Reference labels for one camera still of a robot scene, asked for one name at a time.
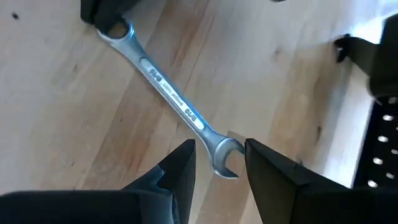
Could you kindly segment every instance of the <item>black metal bracket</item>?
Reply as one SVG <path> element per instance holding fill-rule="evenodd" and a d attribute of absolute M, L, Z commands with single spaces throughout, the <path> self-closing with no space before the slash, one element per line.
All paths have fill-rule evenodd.
<path fill-rule="evenodd" d="M 380 44 L 346 34 L 335 41 L 337 62 L 349 57 L 369 75 L 369 90 L 378 103 L 398 96 L 398 14 L 386 19 Z"/>

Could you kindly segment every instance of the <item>wrench handle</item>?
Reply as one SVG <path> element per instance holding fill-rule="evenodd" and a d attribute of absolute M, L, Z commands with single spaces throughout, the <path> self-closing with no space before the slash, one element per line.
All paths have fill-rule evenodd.
<path fill-rule="evenodd" d="M 207 122 L 197 113 L 193 105 L 179 92 L 160 68 L 149 58 L 131 24 L 128 33 L 119 39 L 112 39 L 98 32 L 116 50 L 127 57 L 149 80 L 153 87 L 164 97 L 170 106 L 180 115 L 189 127 L 203 140 L 207 132 L 212 132 Z"/>

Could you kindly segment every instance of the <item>wooden table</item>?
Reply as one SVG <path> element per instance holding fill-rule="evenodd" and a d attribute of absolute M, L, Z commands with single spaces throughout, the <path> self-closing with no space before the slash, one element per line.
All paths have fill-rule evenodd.
<path fill-rule="evenodd" d="M 350 186 L 371 97 L 331 41 L 375 0 L 145 0 L 129 13 L 149 55 L 219 132 L 256 138 Z M 0 192 L 120 189 L 196 138 L 79 18 L 80 2 L 0 2 Z M 259 223 L 242 177 L 214 175 L 197 141 L 190 223 Z"/>

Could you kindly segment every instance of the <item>wrench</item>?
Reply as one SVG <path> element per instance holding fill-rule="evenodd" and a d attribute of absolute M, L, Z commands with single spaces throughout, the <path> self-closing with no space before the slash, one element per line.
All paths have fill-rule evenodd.
<path fill-rule="evenodd" d="M 234 172 L 225 166 L 225 161 L 231 151 L 237 150 L 244 154 L 244 147 L 239 141 L 226 137 L 214 131 L 199 115 L 193 105 L 178 91 L 167 76 L 149 58 L 134 35 L 131 22 L 124 20 L 126 34 L 120 38 L 109 37 L 97 30 L 98 35 L 127 57 L 138 70 L 149 80 L 152 86 L 165 98 L 170 106 L 181 116 L 188 126 L 203 141 L 209 155 L 213 171 L 227 179 L 238 178 Z"/>

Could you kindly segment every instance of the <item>combination wrench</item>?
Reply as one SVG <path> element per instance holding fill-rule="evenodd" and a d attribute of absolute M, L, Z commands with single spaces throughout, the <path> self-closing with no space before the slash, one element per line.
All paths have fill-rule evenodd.
<path fill-rule="evenodd" d="M 126 19 L 123 22 L 126 33 L 122 37 L 110 37 L 99 30 L 97 30 L 97 33 L 141 71 L 193 132 L 199 136 L 206 147 L 213 171 L 227 179 L 237 178 L 238 175 L 230 171 L 225 166 L 225 162 L 233 150 L 244 154 L 242 144 L 236 139 L 217 133 L 210 127 L 193 105 L 178 91 L 154 61 L 149 58 L 134 35 L 132 23 Z"/>

